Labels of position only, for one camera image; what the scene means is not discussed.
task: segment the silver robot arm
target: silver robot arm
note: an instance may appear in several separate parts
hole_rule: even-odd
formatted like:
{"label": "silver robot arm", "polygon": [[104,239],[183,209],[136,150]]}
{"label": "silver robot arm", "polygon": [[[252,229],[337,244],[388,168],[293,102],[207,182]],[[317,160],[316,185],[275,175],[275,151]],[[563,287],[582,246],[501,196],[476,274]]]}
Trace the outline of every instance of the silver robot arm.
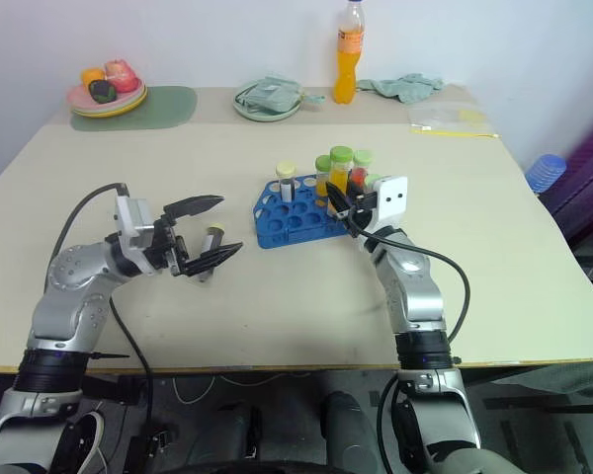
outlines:
{"label": "silver robot arm", "polygon": [[431,278],[428,258],[373,238],[414,247],[397,227],[406,209],[407,179],[381,178],[367,190],[350,185],[346,196],[328,184],[328,194],[361,250],[371,254],[386,295],[400,363],[397,383],[406,395],[391,413],[402,463],[413,473],[522,473],[480,449],[462,376],[453,366],[443,298]]}
{"label": "silver robot arm", "polygon": [[65,420],[78,409],[88,360],[101,356],[93,351],[117,287],[165,268],[174,276],[190,277],[241,248],[221,246],[192,261],[182,237],[175,235],[178,217],[204,212],[221,201],[190,197],[165,206],[154,221],[144,199],[118,196],[116,233],[100,243],[65,249],[51,261],[18,375],[0,403],[0,465],[51,467]]}

